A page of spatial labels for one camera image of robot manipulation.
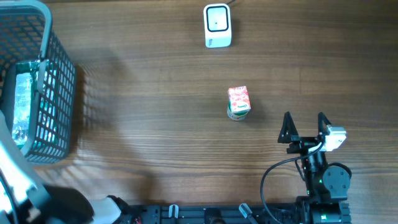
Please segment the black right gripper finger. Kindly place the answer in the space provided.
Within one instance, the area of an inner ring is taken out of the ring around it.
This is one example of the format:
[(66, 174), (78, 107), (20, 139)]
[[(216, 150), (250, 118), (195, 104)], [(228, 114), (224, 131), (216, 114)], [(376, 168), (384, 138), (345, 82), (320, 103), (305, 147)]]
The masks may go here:
[(289, 111), (285, 112), (278, 143), (292, 143), (299, 140), (299, 134)]
[(328, 126), (330, 125), (330, 121), (325, 116), (323, 112), (318, 113), (318, 134), (322, 136), (326, 136), (329, 133)]

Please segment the yogurt bottle red label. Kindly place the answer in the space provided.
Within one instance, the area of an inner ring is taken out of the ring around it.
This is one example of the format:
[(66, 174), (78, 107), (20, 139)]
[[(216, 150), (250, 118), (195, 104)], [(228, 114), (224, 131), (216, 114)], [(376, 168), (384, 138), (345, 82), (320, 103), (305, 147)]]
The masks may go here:
[(227, 115), (234, 121), (241, 121), (251, 110), (249, 93), (246, 86), (232, 87), (228, 89), (229, 104)]

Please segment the large green 3M package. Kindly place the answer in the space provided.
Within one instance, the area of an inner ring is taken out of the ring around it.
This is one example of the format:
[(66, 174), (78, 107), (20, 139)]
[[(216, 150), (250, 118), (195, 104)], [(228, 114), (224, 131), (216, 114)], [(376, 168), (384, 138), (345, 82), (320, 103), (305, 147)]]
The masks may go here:
[[(34, 100), (33, 86), (36, 84), (39, 77), (40, 61), (33, 60), (18, 63), (16, 69), (16, 87), (14, 97), (14, 113), (12, 124), (12, 138), (19, 149), (26, 144), (29, 133), (30, 112)], [(53, 72), (57, 72), (53, 63), (49, 60), (46, 62), (46, 68), (50, 71), (45, 72), (44, 82), (49, 82), (55, 87), (55, 78)], [(52, 115), (58, 115), (57, 109), (50, 106), (49, 103), (40, 103), (40, 108), (48, 111)]]

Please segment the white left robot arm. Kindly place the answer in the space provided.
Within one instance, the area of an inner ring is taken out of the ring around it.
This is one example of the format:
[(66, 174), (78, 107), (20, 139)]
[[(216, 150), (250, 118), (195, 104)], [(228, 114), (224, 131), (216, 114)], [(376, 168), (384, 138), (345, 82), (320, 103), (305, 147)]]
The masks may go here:
[(46, 183), (26, 161), (1, 115), (1, 223), (118, 223), (117, 200), (88, 200), (76, 189)]

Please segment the white barcode scanner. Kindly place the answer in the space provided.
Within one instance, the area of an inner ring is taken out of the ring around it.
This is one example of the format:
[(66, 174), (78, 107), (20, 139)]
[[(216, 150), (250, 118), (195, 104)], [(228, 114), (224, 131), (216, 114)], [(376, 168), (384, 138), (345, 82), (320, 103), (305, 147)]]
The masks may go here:
[(205, 46), (229, 47), (232, 42), (231, 11), (227, 4), (209, 4), (203, 9)]

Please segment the dark grey plastic basket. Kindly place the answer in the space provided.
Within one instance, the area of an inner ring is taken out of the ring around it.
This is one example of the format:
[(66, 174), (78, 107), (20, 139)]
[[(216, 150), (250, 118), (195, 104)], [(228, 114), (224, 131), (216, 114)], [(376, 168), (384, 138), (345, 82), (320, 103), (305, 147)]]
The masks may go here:
[[(29, 133), (20, 149), (33, 164), (54, 164), (68, 156), (73, 104), (77, 81), (76, 69), (52, 29), (52, 13), (40, 1), (1, 2), (1, 112), (12, 136), (16, 65), (40, 61), (39, 77), (33, 86)], [(55, 87), (44, 82), (46, 62), (53, 63)], [(58, 111), (52, 115), (40, 108), (49, 103)]]

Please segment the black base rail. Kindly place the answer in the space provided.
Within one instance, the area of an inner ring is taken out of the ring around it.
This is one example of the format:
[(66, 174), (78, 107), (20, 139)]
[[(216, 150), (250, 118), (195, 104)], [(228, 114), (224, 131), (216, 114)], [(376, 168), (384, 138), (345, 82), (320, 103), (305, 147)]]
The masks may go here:
[(291, 224), (350, 224), (352, 222), (347, 203), (312, 204), (271, 203), (268, 209), (262, 205), (219, 206), (169, 206), (133, 205), (127, 219), (133, 224), (242, 224), (242, 223), (291, 223)]

